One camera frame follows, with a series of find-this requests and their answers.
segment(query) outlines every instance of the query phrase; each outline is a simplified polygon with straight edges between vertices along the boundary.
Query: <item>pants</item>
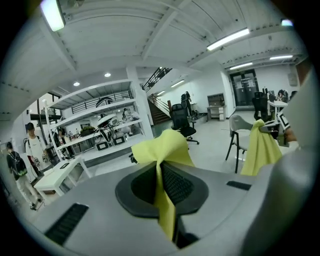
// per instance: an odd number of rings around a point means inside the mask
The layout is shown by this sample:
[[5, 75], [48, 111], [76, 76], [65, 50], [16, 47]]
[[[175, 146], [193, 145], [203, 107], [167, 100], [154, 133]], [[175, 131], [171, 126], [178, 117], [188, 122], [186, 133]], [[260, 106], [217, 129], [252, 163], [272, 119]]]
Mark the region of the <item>pants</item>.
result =
[[22, 196], [26, 200], [26, 202], [31, 206], [33, 203], [29, 199], [28, 195], [25, 192], [25, 189], [29, 190], [29, 192], [38, 199], [38, 194], [34, 187], [29, 183], [29, 180], [27, 178], [27, 175], [20, 176], [18, 180], [15, 181], [16, 186], [18, 187], [18, 190], [21, 192]]
[[189, 116], [192, 117], [191, 105], [187, 103], [187, 104], [186, 104], [186, 108], [189, 110]]

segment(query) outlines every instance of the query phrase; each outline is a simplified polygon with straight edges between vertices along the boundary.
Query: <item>white table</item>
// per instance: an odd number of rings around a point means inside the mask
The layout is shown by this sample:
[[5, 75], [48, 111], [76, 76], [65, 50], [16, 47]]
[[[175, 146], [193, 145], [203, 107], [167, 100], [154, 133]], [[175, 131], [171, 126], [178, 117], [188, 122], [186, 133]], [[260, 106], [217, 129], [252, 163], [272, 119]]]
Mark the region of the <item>white table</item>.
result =
[[[65, 168], [60, 169], [64, 164], [69, 163]], [[66, 177], [70, 179], [73, 185], [77, 185], [75, 179], [70, 175], [71, 171], [75, 168], [77, 164], [80, 164], [83, 171], [87, 174], [89, 178], [92, 177], [89, 173], [83, 159], [81, 156], [76, 157], [71, 161], [61, 161], [52, 169], [46, 171], [44, 176], [34, 185], [34, 188], [38, 190], [39, 194], [43, 199], [48, 199], [44, 191], [54, 190], [59, 196], [63, 196], [65, 193], [59, 188], [61, 183]]]
[[271, 102], [270, 100], [268, 100], [268, 116], [271, 115], [270, 113], [270, 106], [274, 107], [274, 118], [277, 119], [277, 113], [280, 111], [279, 108], [284, 108], [288, 105], [288, 103], [285, 103], [283, 101], [280, 100], [275, 100], [274, 102]]

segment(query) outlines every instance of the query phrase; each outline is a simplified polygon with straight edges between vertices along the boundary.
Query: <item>black office chair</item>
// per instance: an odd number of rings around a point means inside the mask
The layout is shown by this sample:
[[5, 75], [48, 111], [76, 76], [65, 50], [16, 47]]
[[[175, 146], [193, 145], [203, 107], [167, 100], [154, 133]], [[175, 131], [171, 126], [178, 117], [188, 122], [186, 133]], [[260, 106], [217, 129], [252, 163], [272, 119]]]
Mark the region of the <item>black office chair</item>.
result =
[[171, 119], [173, 121], [173, 126], [171, 127], [173, 130], [177, 130], [180, 132], [185, 138], [187, 142], [196, 142], [199, 145], [199, 141], [193, 140], [191, 135], [195, 134], [197, 131], [195, 129], [194, 121], [191, 121], [192, 127], [188, 122], [188, 118], [186, 115], [186, 110], [182, 107], [181, 104], [175, 104], [172, 106], [172, 111], [170, 113]]
[[268, 115], [268, 99], [266, 97], [252, 98], [252, 103], [254, 106], [254, 119], [262, 119], [264, 122], [270, 121], [272, 117]]

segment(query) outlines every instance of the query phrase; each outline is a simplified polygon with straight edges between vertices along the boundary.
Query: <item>man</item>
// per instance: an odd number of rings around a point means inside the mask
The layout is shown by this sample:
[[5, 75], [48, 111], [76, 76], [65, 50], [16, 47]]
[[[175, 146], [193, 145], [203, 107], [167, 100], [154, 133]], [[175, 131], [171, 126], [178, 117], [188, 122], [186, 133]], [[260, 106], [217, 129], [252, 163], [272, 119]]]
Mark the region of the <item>man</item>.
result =
[[190, 104], [191, 97], [188, 91], [185, 92], [185, 95], [186, 95], [186, 107], [189, 110], [189, 116], [192, 117], [192, 110], [191, 110], [191, 104]]
[[35, 135], [35, 127], [32, 122], [26, 125], [26, 129], [29, 135], [25, 143], [26, 155], [31, 157], [35, 166], [43, 173], [53, 167], [48, 158], [46, 145], [40, 137]]
[[29, 190], [38, 202], [41, 202], [42, 200], [38, 197], [36, 190], [29, 183], [29, 180], [26, 175], [26, 164], [20, 157], [20, 155], [14, 151], [11, 142], [8, 142], [6, 144], [6, 149], [8, 151], [8, 155], [6, 156], [6, 162], [8, 164], [10, 173], [13, 172], [16, 186], [22, 194], [23, 198], [30, 205], [30, 209], [36, 211], [36, 205], [29, 199], [28, 195], [25, 192], [25, 189]]

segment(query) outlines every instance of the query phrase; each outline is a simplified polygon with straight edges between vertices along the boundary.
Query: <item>white wall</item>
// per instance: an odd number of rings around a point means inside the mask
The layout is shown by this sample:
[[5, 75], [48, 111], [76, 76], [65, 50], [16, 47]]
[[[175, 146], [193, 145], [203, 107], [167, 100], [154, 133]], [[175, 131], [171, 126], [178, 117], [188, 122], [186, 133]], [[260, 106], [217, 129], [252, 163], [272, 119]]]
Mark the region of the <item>white wall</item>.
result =
[[181, 103], [181, 95], [188, 91], [192, 103], [196, 103], [195, 109], [200, 113], [207, 113], [207, 107], [209, 106], [207, 96], [224, 94], [226, 117], [230, 117], [234, 112], [232, 91], [229, 77], [219, 63], [216, 62], [208, 66], [203, 72], [192, 78], [190, 77], [190, 80], [188, 78], [185, 79], [185, 83], [165, 92], [159, 98], [165, 103], [171, 101], [172, 105], [179, 104]]
[[[266, 87], [269, 91], [274, 91], [277, 95], [279, 90], [287, 90], [289, 96], [292, 91], [300, 88], [298, 74], [295, 66], [275, 65], [255, 68], [255, 75], [260, 91]], [[297, 77], [297, 86], [290, 86], [288, 74], [293, 73]]]

